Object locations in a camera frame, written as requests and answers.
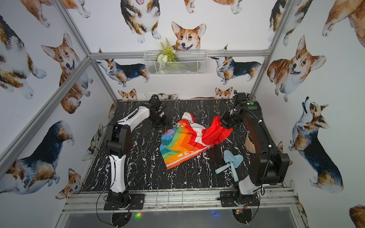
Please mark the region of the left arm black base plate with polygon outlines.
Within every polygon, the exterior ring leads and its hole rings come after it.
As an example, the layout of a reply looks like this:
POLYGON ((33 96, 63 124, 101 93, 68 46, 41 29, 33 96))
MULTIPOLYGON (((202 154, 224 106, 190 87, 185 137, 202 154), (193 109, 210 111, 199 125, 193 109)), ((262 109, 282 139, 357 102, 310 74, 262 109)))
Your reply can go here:
POLYGON ((107 196, 104 210, 116 211, 116 210, 141 210, 144 206, 145 194, 130 194, 127 198, 117 200, 116 197, 107 196))

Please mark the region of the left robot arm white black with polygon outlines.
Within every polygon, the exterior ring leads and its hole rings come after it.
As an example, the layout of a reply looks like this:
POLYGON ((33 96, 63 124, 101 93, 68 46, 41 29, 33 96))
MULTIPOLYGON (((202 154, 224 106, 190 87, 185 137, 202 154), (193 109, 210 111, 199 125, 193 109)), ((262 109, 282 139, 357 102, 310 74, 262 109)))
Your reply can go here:
POLYGON ((141 210, 143 208, 145 195, 129 193, 125 174, 126 159, 133 149, 133 130, 146 119, 151 121, 154 127, 167 124, 164 109, 165 105, 161 105, 158 95, 152 95, 148 102, 106 127, 105 153, 111 162, 111 184, 104 210, 141 210))

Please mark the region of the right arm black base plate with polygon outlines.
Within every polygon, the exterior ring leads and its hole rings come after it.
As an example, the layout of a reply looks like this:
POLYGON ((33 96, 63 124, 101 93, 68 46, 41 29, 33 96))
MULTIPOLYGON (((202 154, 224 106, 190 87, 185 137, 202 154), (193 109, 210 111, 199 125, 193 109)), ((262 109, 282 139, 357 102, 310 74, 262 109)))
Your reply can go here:
POLYGON ((242 195, 234 191, 222 191, 218 200, 222 207, 259 206, 259 197, 256 194, 242 195))

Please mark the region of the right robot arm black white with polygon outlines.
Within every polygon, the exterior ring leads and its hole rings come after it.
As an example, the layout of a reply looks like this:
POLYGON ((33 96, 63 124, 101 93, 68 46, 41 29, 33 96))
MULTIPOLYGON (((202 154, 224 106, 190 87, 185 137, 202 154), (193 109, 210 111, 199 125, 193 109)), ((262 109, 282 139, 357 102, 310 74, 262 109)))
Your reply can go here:
POLYGON ((258 190, 282 183, 286 176, 290 158, 274 143, 263 119, 257 101, 251 101, 245 93, 234 91, 234 108, 225 111, 220 122, 226 129, 235 129, 240 124, 248 127, 255 146, 255 159, 248 168, 248 176, 239 181, 233 192, 221 193, 221 204, 228 207, 254 202, 258 190))

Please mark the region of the rainbow kids hooded jacket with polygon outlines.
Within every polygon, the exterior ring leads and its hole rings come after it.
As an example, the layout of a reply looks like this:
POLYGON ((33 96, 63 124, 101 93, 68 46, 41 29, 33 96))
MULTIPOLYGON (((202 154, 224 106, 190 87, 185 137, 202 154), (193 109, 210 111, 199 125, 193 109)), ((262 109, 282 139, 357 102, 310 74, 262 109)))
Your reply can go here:
POLYGON ((222 126, 220 117, 215 117, 206 128, 196 123, 191 113, 185 112, 182 119, 162 135, 159 150, 169 170, 222 143, 232 132, 233 129, 222 126))

